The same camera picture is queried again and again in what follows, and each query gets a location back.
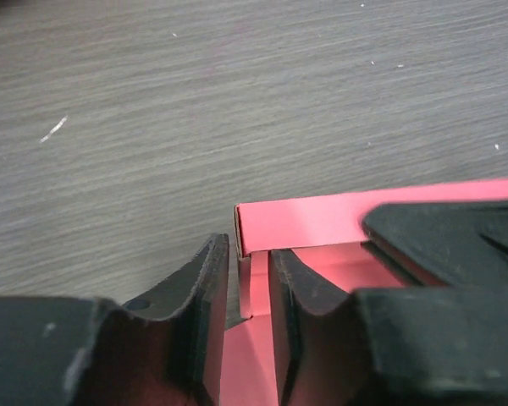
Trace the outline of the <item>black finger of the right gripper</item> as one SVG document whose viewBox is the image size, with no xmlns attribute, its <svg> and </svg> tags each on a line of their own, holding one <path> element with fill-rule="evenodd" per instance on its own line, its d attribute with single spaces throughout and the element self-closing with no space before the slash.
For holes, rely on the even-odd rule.
<svg viewBox="0 0 508 406">
<path fill-rule="evenodd" d="M 508 286 L 508 200 L 391 203 L 361 222 L 362 247 L 417 286 Z"/>
</svg>

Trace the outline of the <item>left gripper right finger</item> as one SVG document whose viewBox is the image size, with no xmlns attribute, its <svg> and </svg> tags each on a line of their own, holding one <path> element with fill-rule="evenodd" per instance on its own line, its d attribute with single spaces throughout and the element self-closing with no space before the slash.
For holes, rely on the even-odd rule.
<svg viewBox="0 0 508 406">
<path fill-rule="evenodd" d="M 347 293 L 269 256 L 281 405 L 508 405 L 508 288 Z"/>
</svg>

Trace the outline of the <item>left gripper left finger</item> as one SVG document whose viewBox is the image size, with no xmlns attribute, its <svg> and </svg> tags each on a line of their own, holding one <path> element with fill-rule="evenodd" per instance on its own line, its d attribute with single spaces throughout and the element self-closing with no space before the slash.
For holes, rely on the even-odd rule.
<svg viewBox="0 0 508 406">
<path fill-rule="evenodd" d="M 0 405 L 216 405 L 229 238 L 118 304 L 0 296 Z"/>
</svg>

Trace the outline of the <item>pink paper box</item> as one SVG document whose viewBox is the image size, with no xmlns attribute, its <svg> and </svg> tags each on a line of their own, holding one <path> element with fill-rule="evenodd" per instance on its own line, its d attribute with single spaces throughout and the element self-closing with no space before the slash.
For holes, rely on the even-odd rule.
<svg viewBox="0 0 508 406">
<path fill-rule="evenodd" d="M 361 248 L 362 217 L 393 202 L 508 200 L 508 178 L 241 203 L 235 207 L 240 316 L 224 334 L 222 405 L 275 405 L 270 250 L 291 249 L 343 290 L 400 281 Z"/>
</svg>

